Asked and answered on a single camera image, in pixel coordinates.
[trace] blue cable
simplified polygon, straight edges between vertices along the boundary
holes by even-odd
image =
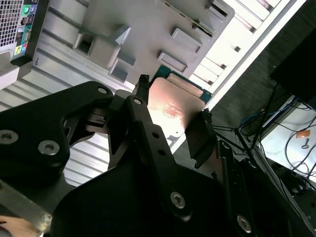
[[[287,104],[283,109],[278,110],[278,111],[275,111],[275,112],[268,113],[267,115],[274,115],[275,113],[282,112],[282,111],[284,111],[284,110],[287,110],[290,106],[291,106],[291,103]],[[260,114],[263,114],[263,112],[258,113],[258,114],[255,114],[255,115],[250,115],[250,116],[244,118],[244,119],[241,121],[240,127],[242,127],[247,121],[249,121],[249,120],[252,119],[253,117],[256,117],[256,116],[258,116],[258,115],[260,115]]]

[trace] black cable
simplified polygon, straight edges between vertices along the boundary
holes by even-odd
[[[290,159],[289,159],[288,156],[287,156],[287,147],[288,147],[288,144],[289,144],[289,142],[291,141],[291,139],[292,139],[297,133],[302,132],[302,131],[305,131],[306,129],[312,127],[312,124],[313,124],[313,122],[315,121],[315,119],[316,119],[316,117],[313,118],[312,122],[311,122],[306,128],[303,128],[303,129],[301,129],[301,130],[299,130],[299,131],[296,131],[293,135],[291,135],[290,138],[287,140],[287,142],[286,142],[286,144],[285,144],[285,152],[284,152],[284,153],[285,153],[286,160],[287,160],[287,162],[288,162],[294,169],[297,169],[297,167],[293,166],[293,164],[290,162]],[[312,150],[313,150],[315,147],[316,147],[316,146],[313,146],[313,147],[310,149],[310,151],[308,152],[307,156],[302,160],[302,162],[304,162],[304,161],[308,158],[308,156],[310,155],[310,153],[312,152]]]
[[[234,135],[235,135],[235,140],[236,140],[236,143],[237,143],[237,139],[238,139],[238,137],[237,137],[236,133],[234,133]]]
[[[308,168],[308,165],[305,163],[304,160],[298,161],[298,162],[296,162],[296,163],[299,163],[299,165],[297,166],[297,168],[298,168],[299,166],[301,166],[301,165],[305,165],[306,168],[307,168],[307,173],[304,173],[304,172],[302,172],[302,171],[300,171],[300,170],[298,170],[298,172],[301,172],[301,173],[306,174],[306,175],[308,175],[308,174],[310,173],[310,169]]]
[[[310,176],[308,176],[306,179],[304,179],[304,181],[305,181],[305,188],[306,188],[306,183],[308,183],[310,185],[309,186],[310,187],[309,190],[310,190],[312,196],[316,199],[315,194],[312,192],[312,190],[314,190],[316,192],[316,188],[314,187],[313,184],[310,183],[309,179],[310,179]]]
[[[309,107],[307,107],[307,106],[306,106],[306,108],[300,108],[300,107],[296,107],[296,106],[290,105],[290,107],[296,108],[296,109],[299,109],[299,110],[304,110],[304,111],[310,111],[310,110],[312,110],[311,108],[309,108]]]
[[[232,146],[236,147],[237,149],[241,150],[242,152],[245,151],[244,148],[238,146],[237,144],[235,144],[234,142],[232,142],[231,140],[227,139],[226,137],[224,137],[223,135],[219,134],[218,132],[215,132],[216,136],[222,138],[223,140],[225,140],[227,143],[231,144]]]
[[[264,158],[266,159],[266,161],[267,161],[267,163],[269,164],[269,166],[271,167],[271,169],[273,169],[272,166],[271,166],[271,164],[270,164],[270,162],[269,162],[269,160],[268,160],[268,158],[267,158],[267,156],[266,156],[266,152],[265,152],[265,149],[264,149],[264,147],[263,147],[263,145],[262,145],[262,143],[261,143],[261,139],[262,139],[262,134],[260,135],[260,138],[258,138],[258,141],[259,141],[260,146],[261,146],[261,149],[262,149],[262,151],[263,151]],[[278,180],[279,180],[279,182],[280,182],[280,184],[281,184],[282,190],[283,190],[284,195],[286,196],[288,202],[291,204],[291,206],[293,207],[293,209],[297,212],[297,214],[299,215],[299,217],[301,218],[301,220],[304,221],[304,219],[303,219],[302,215],[300,214],[300,212],[297,210],[297,208],[294,206],[294,204],[291,202],[291,200],[290,200],[289,197],[287,196],[286,191],[285,191],[285,189],[284,189],[284,184],[283,184],[282,180],[280,179],[280,177],[278,176],[278,174],[276,174],[276,176],[277,176],[277,178],[278,178]]]
[[[293,130],[293,129],[291,129],[291,128],[287,127],[287,126],[284,126],[284,125],[282,125],[281,123],[278,123],[278,122],[272,122],[272,123],[275,123],[275,124],[277,124],[277,125],[280,125],[281,127],[284,127],[284,128],[286,128],[287,130],[290,130],[290,131],[292,131],[292,132],[301,132],[301,131]]]
[[[254,134],[254,132],[252,131],[252,129],[251,129],[251,125],[252,125],[252,122],[249,124],[249,126],[248,126],[248,129],[250,130],[250,133],[247,133],[247,134],[245,134],[242,130],[243,130],[243,128],[240,130],[240,133],[243,135],[243,136],[245,136],[245,137],[250,137],[250,136],[252,136],[253,134]]]
[[[258,138],[259,138],[259,136],[260,136],[260,134],[261,134],[263,124],[264,124],[265,119],[266,119],[267,114],[268,114],[268,110],[269,110],[269,108],[270,108],[270,106],[271,106],[271,104],[272,104],[273,98],[274,98],[274,96],[275,96],[275,94],[276,94],[276,92],[277,92],[277,87],[278,87],[278,84],[275,85],[275,87],[274,87],[274,89],[273,89],[273,91],[272,91],[272,94],[271,94],[271,96],[270,96],[268,105],[267,105],[267,107],[266,107],[266,109],[265,109],[265,112],[264,112],[264,114],[263,114],[263,117],[262,117],[262,119],[261,119],[258,132],[257,132],[257,134],[255,135],[255,138],[254,138],[254,140],[253,140],[253,142],[252,142],[251,149],[254,149],[254,147],[255,147],[255,145],[256,145],[256,143],[257,143],[257,140],[258,140]]]
[[[297,170],[298,167],[300,167],[303,163],[305,163],[305,161],[307,160],[308,156],[311,154],[312,150],[313,150],[315,147],[316,147],[316,145],[313,146],[313,147],[308,151],[308,153],[307,153],[307,155],[305,156],[305,158],[304,158],[302,161],[299,161],[299,164],[298,164],[297,166],[295,166],[295,167],[294,167],[294,166],[289,162],[289,160],[288,160],[289,164],[291,164],[291,166],[293,167],[293,169],[292,169],[291,171]],[[308,172],[308,173],[304,173],[304,172],[302,172],[302,171],[300,171],[300,170],[298,170],[298,172],[301,172],[302,174],[305,174],[305,175],[310,175],[309,172]]]
[[[307,171],[308,171],[308,173],[309,173],[309,172],[310,172],[310,169],[308,168],[308,165],[307,165],[305,162],[304,162],[303,164],[306,166]],[[305,182],[305,189],[307,189],[308,191],[310,191],[311,195],[316,199],[315,193],[311,190],[311,189],[313,189],[314,191],[316,191],[316,188],[309,182],[309,180],[304,179],[304,178],[302,178],[302,177],[296,176],[296,175],[293,173],[293,171],[291,172],[291,174],[292,174],[293,177],[295,177],[295,178],[297,178],[297,179],[300,179],[300,180],[303,180],[303,181]],[[311,189],[306,188],[306,183],[308,183],[308,184],[310,185]]]
[[[316,167],[316,162],[315,162],[315,164],[313,165],[313,167],[312,167],[310,173],[308,174],[308,177],[307,177],[308,179],[311,177],[312,172],[313,172],[313,170],[315,169],[315,167]]]
[[[259,114],[257,114],[256,116],[254,116],[253,118],[249,119],[246,123],[239,125],[238,128],[244,128],[246,127],[249,123],[254,122],[255,120],[257,120],[259,117],[261,117],[264,114],[264,111],[260,112]]]
[[[277,98],[275,98],[272,102],[274,102],[274,101],[276,101],[276,100],[283,100],[283,99],[281,99],[281,97],[283,97],[284,95],[287,95],[287,97],[289,97],[289,96],[288,96],[289,93],[288,93],[288,92],[284,92],[282,95],[280,95],[280,96],[278,96]]]

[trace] mounting hole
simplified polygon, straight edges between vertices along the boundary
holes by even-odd
[[[252,229],[251,229],[251,225],[250,223],[247,221],[246,218],[244,218],[241,215],[237,216],[237,222],[239,224],[239,226],[246,232],[246,233],[251,233]]]
[[[178,192],[172,192],[170,199],[173,205],[179,209],[183,209],[186,206],[186,201],[184,197]]]
[[[158,150],[159,155],[165,157],[166,156],[166,152],[164,152],[163,150]]]
[[[9,145],[16,142],[19,136],[11,130],[0,130],[0,144]]]
[[[43,155],[54,156],[59,152],[60,147],[55,141],[45,140],[39,144],[38,150]]]
[[[141,102],[139,99],[134,99],[134,102],[135,102],[136,104],[138,104],[138,105],[141,105],[141,104],[142,104],[142,102]]]
[[[153,132],[153,137],[159,138],[159,135],[157,133]]]
[[[103,88],[98,88],[98,91],[100,92],[100,93],[102,93],[102,94],[107,94],[108,92],[107,92],[107,90],[106,89],[103,89]]]

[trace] metal rod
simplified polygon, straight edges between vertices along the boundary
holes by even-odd
[[[49,232],[52,216],[1,179],[0,204],[32,223],[39,231]]]
[[[237,144],[235,144],[234,142],[232,142],[231,140],[229,140],[228,138],[224,137],[223,135],[219,134],[216,132],[216,136],[224,139],[226,142],[228,142],[229,144],[231,144],[232,146],[236,147],[237,149],[241,150],[242,152],[245,151],[244,148],[242,148],[241,146],[238,146]]]
[[[259,129],[258,129],[258,132],[256,133],[256,136],[255,136],[255,138],[254,138],[254,140],[253,140],[253,143],[252,143],[252,145],[251,145],[251,149],[254,149],[254,147],[255,147],[255,145],[256,145],[256,143],[257,143],[257,140],[258,140],[258,138],[259,138],[259,136],[260,136],[260,134],[261,134],[263,124],[265,123],[265,120],[266,120],[266,117],[267,117],[267,114],[268,114],[268,110],[269,110],[270,105],[271,105],[271,103],[272,103],[272,101],[273,101],[273,98],[274,98],[274,96],[275,96],[275,94],[276,94],[277,86],[278,86],[278,84],[276,84],[276,86],[275,86],[274,89],[273,89],[272,95],[270,96],[268,105],[267,105],[267,107],[266,107],[266,110],[265,110],[265,112],[264,112],[264,114],[263,114],[263,117],[262,117],[262,120],[261,120],[261,122],[260,122],[260,126],[259,126]]]
[[[232,132],[234,128],[232,127],[225,127],[225,126],[218,126],[218,125],[212,125],[214,130],[221,130],[221,131],[227,131]]]
[[[248,147],[247,143],[245,142],[244,138],[242,137],[241,133],[239,132],[239,129],[235,129],[235,134],[237,135],[238,139],[240,140],[242,146],[244,147],[244,150],[247,152],[250,158],[254,158],[251,149]]]

